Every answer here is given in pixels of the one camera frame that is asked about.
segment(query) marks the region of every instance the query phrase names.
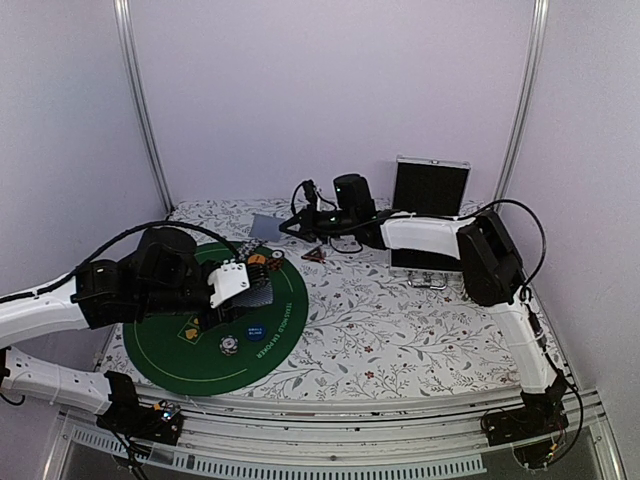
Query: floral pattern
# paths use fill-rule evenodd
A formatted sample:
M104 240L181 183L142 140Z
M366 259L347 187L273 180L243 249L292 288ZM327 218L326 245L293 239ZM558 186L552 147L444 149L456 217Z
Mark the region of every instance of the floral pattern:
M377 201L379 208L388 202ZM468 203L466 211L478 204ZM289 201L184 202L171 216L246 240L253 214L287 218ZM194 235L199 243L209 241ZM302 260L315 245L283 236L281 249L305 280L309 318L287 360L259 381L229 395L271 399L349 400L428 397L516 385L519 375L502 334L483 307L466 297L460 275L444 290L409 287L389 273L388 252L365 248L340 254L323 246L325 263ZM355 249L349 238L340 250ZM552 357L555 340L547 330ZM116 328L101 370L150 384L129 361Z

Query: green poker mat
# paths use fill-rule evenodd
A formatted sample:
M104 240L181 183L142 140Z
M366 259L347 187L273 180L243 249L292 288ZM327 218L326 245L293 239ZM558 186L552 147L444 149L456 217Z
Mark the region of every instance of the green poker mat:
M255 253L269 258L271 250L260 247ZM231 252L219 243L202 245L196 252L199 262L231 258ZM269 276L274 290L271 305L207 332L199 331L198 320L192 315L157 315L125 325L129 358L150 381L183 395L219 395L261 379L296 346L309 310L304 281L289 261ZM266 327L261 341L247 337L247 329L255 325ZM231 356L220 350L220 341L227 335L239 343L237 353Z

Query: ventilation grille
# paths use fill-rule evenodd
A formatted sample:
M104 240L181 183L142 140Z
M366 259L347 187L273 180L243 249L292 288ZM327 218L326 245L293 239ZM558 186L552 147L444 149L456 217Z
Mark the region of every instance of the ventilation grille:
M124 447L106 432L74 426L73 440L105 453L126 457ZM243 464L184 452L163 452L163 457L161 462L154 461L152 457L146 463L224 480L435 480L487 471L480 455L406 465L342 468Z

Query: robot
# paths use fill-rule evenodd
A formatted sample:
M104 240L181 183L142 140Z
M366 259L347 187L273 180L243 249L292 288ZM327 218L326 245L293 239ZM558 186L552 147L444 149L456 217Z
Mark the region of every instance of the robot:
M323 211L319 201L324 199L313 182L300 186L308 205L297 212L292 202L292 218L280 227L285 233L323 242L354 235L371 248L432 252L454 260L467 295L487 308L521 375L524 405L482 419L490 445L568 426L562 397L573 386L547 353L544 331L530 307L531 277L524 278L522 259L496 212L484 208L468 217L434 218L377 211L366 180L357 174L334 180L338 205ZM195 240L178 228L209 235L236 259L198 264ZM96 260L117 241L140 231L139 245L130 255L117 262ZM141 405L127 375L61 367L11 345L52 332L140 322L158 313L196 313L206 331L244 315L247 307L237 300L268 282L264 266L247 265L232 244L203 227L160 221L123 232L63 277L0 298L0 392L89 411L98 426L116 436L176 445L182 428L179 407L166 402Z

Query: vertical metal post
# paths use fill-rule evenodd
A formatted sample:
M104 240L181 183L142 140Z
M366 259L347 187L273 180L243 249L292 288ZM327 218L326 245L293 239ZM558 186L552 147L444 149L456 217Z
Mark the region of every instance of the vertical metal post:
M540 63L540 57L542 55L542 45L544 43L544 32L547 25L548 10L549 0L536 0L536 4L533 9L533 22L531 24L531 34L529 37L529 51L527 52L525 74L522 81L522 89L520 90L518 110L516 111L516 117L511 128L511 136L509 137L507 152L502 165L502 171L500 172L500 179L498 180L498 185L493 196L494 200L505 197L507 189L509 188L511 176L513 175L513 169L520 150L522 135L524 133L527 114L529 112L529 105L531 104L533 87L538 73L538 64Z
M120 45L122 47L122 55L129 78L129 86L131 87L131 95L133 103L136 107L138 122L142 131L142 138L147 150L151 172L158 190L158 195L162 201L162 205L166 213L170 213L173 208L173 200L169 192L169 185L165 177L160 156L158 155L158 147L153 136L151 128L151 118L147 109L147 103L142 88L142 79L140 78L140 66L138 64L138 56L136 55L136 47L133 38L133 27L131 24L131 15L129 12L129 0L114 0L116 25L118 26L118 34L120 36Z

